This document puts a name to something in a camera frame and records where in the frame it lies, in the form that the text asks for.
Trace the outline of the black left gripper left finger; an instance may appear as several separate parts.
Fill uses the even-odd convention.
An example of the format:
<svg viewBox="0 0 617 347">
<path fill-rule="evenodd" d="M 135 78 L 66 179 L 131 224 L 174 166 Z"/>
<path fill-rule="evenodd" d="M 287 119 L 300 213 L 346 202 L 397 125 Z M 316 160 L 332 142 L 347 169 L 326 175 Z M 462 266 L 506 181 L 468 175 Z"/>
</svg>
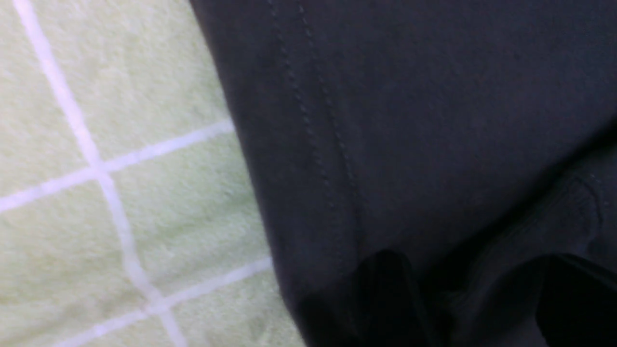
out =
<svg viewBox="0 0 617 347">
<path fill-rule="evenodd" d="M 424 303 L 403 254 L 379 251 L 358 268 L 362 347 L 428 347 Z"/>
</svg>

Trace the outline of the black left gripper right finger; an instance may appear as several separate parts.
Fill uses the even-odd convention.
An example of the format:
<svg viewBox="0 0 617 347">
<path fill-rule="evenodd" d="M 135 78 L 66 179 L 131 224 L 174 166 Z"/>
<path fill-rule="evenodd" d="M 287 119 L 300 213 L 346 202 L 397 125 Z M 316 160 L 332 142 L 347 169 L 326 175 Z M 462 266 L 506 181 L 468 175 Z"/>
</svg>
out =
<svg viewBox="0 0 617 347">
<path fill-rule="evenodd" d="M 615 347 L 616 274 L 580 257 L 554 255 L 536 321 L 549 347 Z"/>
</svg>

